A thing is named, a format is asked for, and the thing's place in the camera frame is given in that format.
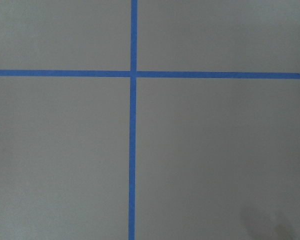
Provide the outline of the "blue tape grid lines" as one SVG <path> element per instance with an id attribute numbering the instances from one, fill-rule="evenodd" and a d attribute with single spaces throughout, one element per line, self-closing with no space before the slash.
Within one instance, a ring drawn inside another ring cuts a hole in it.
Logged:
<path id="1" fill-rule="evenodd" d="M 136 124 L 139 78 L 276 79 L 300 80 L 300 72 L 144 71 L 138 70 L 138 1 L 130 2 L 129 70 L 0 69 L 2 77 L 103 77 L 129 78 L 128 239 L 136 233 Z"/>

